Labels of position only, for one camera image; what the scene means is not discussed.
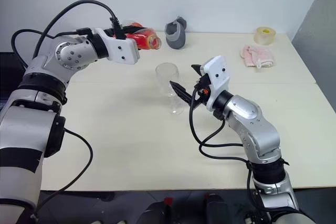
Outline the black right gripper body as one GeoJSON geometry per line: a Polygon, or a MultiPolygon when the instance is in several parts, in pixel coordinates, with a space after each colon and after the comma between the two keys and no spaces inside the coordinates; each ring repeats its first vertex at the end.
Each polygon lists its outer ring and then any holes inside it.
{"type": "Polygon", "coordinates": [[[211,81],[209,79],[209,76],[207,73],[205,73],[203,76],[200,76],[199,80],[197,81],[196,85],[194,86],[194,89],[196,89],[196,106],[199,106],[200,104],[206,105],[211,94],[210,90],[210,84],[211,81]]]}

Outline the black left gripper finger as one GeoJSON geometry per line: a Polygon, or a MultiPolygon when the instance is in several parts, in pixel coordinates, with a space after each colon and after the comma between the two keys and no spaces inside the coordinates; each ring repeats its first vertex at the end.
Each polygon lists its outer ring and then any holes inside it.
{"type": "Polygon", "coordinates": [[[123,26],[123,32],[125,34],[134,34],[135,32],[142,30],[142,26],[135,26],[135,25],[129,25],[129,26],[123,26]]]}

